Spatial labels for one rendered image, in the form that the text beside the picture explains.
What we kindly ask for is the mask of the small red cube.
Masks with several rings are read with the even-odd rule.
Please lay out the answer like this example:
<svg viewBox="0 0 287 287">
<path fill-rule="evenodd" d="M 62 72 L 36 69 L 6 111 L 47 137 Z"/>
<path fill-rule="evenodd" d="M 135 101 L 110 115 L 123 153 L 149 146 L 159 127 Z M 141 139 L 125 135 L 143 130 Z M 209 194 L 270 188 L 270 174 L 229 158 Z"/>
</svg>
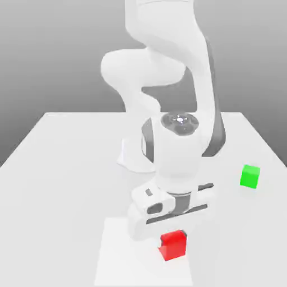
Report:
<svg viewBox="0 0 287 287">
<path fill-rule="evenodd" d="M 158 248 L 163 259 L 170 261 L 186 254 L 187 234 L 184 230 L 176 230 L 161 235 L 161 246 Z"/>
</svg>

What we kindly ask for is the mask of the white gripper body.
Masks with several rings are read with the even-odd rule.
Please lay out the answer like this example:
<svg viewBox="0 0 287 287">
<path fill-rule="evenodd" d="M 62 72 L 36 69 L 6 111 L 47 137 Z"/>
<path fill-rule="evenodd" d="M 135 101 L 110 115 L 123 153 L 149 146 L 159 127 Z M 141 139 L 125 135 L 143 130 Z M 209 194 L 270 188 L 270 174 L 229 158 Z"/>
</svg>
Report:
<svg viewBox="0 0 287 287">
<path fill-rule="evenodd" d="M 176 230 L 191 232 L 212 214 L 216 189 L 213 183 L 207 183 L 191 192 L 176 194 L 147 182 L 131 195 L 128 232 L 134 240 L 145 240 Z"/>
</svg>

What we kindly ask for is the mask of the small green cube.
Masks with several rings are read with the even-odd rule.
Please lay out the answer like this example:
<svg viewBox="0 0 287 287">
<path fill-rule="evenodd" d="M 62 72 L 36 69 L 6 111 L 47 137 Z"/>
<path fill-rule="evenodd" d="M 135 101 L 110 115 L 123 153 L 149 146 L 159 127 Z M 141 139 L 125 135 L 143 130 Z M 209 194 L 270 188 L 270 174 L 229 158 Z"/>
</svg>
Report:
<svg viewBox="0 0 287 287">
<path fill-rule="evenodd" d="M 245 164 L 242 169 L 239 184 L 244 187 L 256 189 L 261 169 L 257 166 Z"/>
</svg>

